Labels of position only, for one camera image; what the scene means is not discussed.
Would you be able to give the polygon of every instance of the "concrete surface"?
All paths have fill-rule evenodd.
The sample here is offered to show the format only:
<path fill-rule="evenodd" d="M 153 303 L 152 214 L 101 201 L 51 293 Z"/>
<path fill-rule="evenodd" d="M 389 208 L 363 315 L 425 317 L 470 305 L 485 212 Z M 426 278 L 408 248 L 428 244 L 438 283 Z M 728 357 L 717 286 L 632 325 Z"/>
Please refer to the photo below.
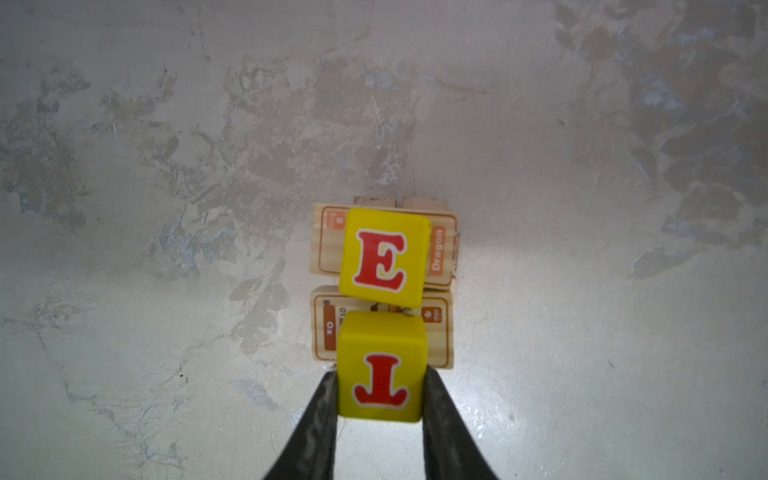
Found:
<path fill-rule="evenodd" d="M 0 4 L 3 478 L 259 478 L 311 205 L 448 199 L 502 478 L 768 478 L 760 0 Z M 423 478 L 341 421 L 338 478 Z"/>

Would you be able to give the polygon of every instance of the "block's top face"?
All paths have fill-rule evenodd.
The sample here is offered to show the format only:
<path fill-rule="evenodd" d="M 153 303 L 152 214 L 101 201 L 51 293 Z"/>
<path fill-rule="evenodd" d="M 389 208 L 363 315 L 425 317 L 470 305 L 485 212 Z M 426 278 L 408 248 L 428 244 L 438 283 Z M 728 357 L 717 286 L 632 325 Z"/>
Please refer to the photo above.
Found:
<path fill-rule="evenodd" d="M 345 337 L 375 337 L 384 341 L 397 338 L 400 342 L 426 339 L 424 320 L 420 316 L 364 310 L 348 312 L 339 334 Z"/>
<path fill-rule="evenodd" d="M 353 208 L 346 216 L 339 290 L 374 302 L 421 305 L 432 222 L 420 215 Z"/>

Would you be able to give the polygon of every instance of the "letter cube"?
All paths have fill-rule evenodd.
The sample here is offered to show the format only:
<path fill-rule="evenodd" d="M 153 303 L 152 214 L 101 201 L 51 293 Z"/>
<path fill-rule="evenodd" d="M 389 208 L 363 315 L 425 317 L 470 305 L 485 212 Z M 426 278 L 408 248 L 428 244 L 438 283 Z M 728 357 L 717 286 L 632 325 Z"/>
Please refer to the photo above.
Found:
<path fill-rule="evenodd" d="M 431 235 L 432 222 L 421 215 L 350 209 L 339 291 L 372 302 L 419 308 Z"/>
<path fill-rule="evenodd" d="M 420 316 L 354 311 L 339 330 L 339 414 L 418 422 L 427 370 Z"/>

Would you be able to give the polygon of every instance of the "yellow block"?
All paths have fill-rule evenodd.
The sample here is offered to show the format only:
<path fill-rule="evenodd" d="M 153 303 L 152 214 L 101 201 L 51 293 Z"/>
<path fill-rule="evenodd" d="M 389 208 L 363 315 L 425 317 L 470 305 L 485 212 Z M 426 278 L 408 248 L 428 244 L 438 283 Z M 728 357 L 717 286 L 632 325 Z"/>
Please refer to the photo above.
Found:
<path fill-rule="evenodd" d="M 349 312 L 339 331 L 339 414 L 418 422 L 427 369 L 420 316 Z"/>
<path fill-rule="evenodd" d="M 346 216 L 339 291 L 418 308 L 422 303 L 432 222 L 420 215 L 353 208 Z"/>

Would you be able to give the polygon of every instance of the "brown border line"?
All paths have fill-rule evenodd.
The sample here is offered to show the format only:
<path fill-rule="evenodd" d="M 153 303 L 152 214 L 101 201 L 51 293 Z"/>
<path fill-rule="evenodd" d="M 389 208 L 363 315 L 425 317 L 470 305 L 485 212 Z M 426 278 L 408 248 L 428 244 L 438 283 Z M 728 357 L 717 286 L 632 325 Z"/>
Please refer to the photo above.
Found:
<path fill-rule="evenodd" d="M 326 218 L 326 209 L 328 209 L 328 208 L 333 208 L 333 209 L 336 209 L 336 210 L 349 211 L 352 208 L 360 208 L 360 207 L 335 207 L 333 205 L 327 205 L 327 206 L 323 207 L 323 209 L 320 211 L 320 239 L 319 239 L 318 245 L 317 245 L 317 269 L 319 271 L 323 272 L 323 273 L 330 273 L 332 275 L 339 275 L 341 273 L 340 271 L 339 272 L 333 272 L 331 270 L 323 270 L 323 268 L 320 266 L 323 263 L 323 230 L 325 230 L 325 227 L 326 227 L 325 218 Z M 390 209 L 390 208 L 369 208 L 369 210 L 382 210 L 382 211 L 385 211 L 385 212 L 391 212 L 392 211 L 392 209 Z M 433 212 L 429 212 L 429 214 L 434 216 L 434 217 L 448 217 L 448 218 L 452 218 L 453 219 L 453 222 L 454 222 L 454 225 L 453 225 L 453 231 L 454 231 L 453 243 L 454 243 L 454 247 L 455 247 L 456 237 L 458 235 L 458 218 L 456 218 L 456 215 L 438 214 L 438 213 L 433 213 Z M 344 222 L 344 230 L 346 231 L 346 221 Z M 451 278 L 448 280 L 448 283 L 424 282 L 424 284 L 425 285 L 436 285 L 436 286 L 449 286 L 452 281 L 453 281 L 453 275 L 451 275 Z"/>
<path fill-rule="evenodd" d="M 318 355 L 318 346 L 317 346 L 317 299 L 321 296 L 330 297 L 330 298 L 349 298 L 347 295 L 326 295 L 326 294 L 319 294 L 316 295 L 315 298 L 312 301 L 312 331 L 314 333 L 315 337 L 315 358 L 318 359 L 320 362 L 335 362 L 334 359 L 321 359 Z M 450 335 L 449 331 L 451 329 L 451 321 L 453 318 L 451 318 L 451 309 L 449 308 L 450 305 L 448 303 L 448 300 L 441 298 L 439 296 L 423 296 L 423 300 L 440 300 L 445 304 L 445 363 L 443 363 L 440 366 L 434 366 L 435 368 L 442 369 L 445 368 L 450 362 L 451 362 L 451 341 L 450 341 Z"/>

